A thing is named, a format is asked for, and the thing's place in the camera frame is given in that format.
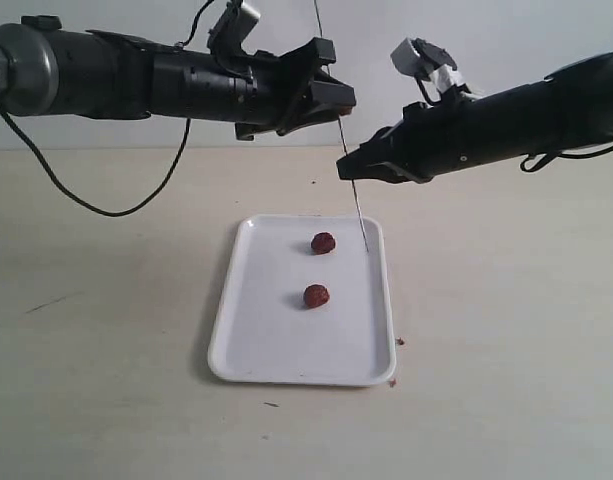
robotic arm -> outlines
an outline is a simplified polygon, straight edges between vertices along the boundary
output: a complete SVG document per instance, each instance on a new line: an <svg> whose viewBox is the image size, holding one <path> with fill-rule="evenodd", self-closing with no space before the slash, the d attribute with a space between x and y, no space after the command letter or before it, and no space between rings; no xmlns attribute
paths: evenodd
<svg viewBox="0 0 613 480"><path fill-rule="evenodd" d="M545 80L497 95L473 95L451 56L424 40L406 39L391 55L425 98L402 120L380 129L337 162L343 180L425 183L436 175L527 155L534 172L557 157L591 158L565 150L613 141L613 53L568 66ZM433 101L423 82L439 93ZM529 161L543 157L532 167Z"/></svg>
<svg viewBox="0 0 613 480"><path fill-rule="evenodd" d="M138 120L150 115L235 123L237 138L286 135L337 120L355 106L352 87L322 67L330 40L313 38L280 57L241 43L259 20L242 0L211 30L210 53L118 33L62 30L58 17L0 26L0 109L13 115L75 114Z"/></svg>

red food piece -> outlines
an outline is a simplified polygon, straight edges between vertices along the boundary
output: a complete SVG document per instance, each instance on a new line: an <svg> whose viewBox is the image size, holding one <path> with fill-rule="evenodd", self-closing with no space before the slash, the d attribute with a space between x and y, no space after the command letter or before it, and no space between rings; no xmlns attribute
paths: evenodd
<svg viewBox="0 0 613 480"><path fill-rule="evenodd" d="M304 290L304 303L308 308L317 308L330 299L330 294L323 285L311 285Z"/></svg>
<svg viewBox="0 0 613 480"><path fill-rule="evenodd" d="M323 255L335 249L335 238L328 232L318 233L310 242L310 248L313 249L315 255Z"/></svg>

wall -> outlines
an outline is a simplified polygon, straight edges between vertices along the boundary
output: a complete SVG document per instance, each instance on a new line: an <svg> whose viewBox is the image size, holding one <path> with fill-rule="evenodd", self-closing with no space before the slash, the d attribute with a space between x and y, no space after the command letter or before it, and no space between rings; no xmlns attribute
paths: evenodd
<svg viewBox="0 0 613 480"><path fill-rule="evenodd" d="M613 0L319 0L325 36L335 41L336 77L356 89L358 107L345 121L347 137L358 143L400 118L401 107L419 98L411 79L390 63L390 52L405 36L421 36L446 47L471 85L486 93L540 79L584 57L613 50ZM99 28L174 43L187 36L199 2L192 0L8 0L0 2L0 24L21 14L58 14L66 29ZM246 42L282 53L316 35L311 0L254 0L262 21ZM193 47L203 49L206 31L224 2L207 12ZM22 119L42 147L172 146L181 137L179 119L143 122L82 118ZM312 127L280 139L259 137L256 145L321 145L338 141L332 125ZM237 144L228 124L195 122L190 145ZM0 120L0 149L22 148Z"/></svg>

white tray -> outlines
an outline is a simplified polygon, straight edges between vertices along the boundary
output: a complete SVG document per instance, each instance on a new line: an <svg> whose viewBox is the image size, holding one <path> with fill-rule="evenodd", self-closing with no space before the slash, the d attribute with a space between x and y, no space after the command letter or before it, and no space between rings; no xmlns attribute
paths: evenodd
<svg viewBox="0 0 613 480"><path fill-rule="evenodd" d="M258 215L237 234L208 363L234 382L369 386L395 370L384 240L357 217ZM337 248L313 255L330 232ZM325 285L330 301L308 310L304 289Z"/></svg>

beige table surface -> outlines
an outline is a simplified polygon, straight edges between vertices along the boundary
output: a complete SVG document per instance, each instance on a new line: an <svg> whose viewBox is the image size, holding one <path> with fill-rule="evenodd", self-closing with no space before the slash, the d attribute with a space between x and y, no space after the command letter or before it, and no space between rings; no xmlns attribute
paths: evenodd
<svg viewBox="0 0 613 480"><path fill-rule="evenodd" d="M0 479L613 479L613 155L359 184L406 340L395 388L209 373L236 224L352 213L338 153L190 150L106 219L0 152ZM172 151L47 155L125 208Z"/></svg>

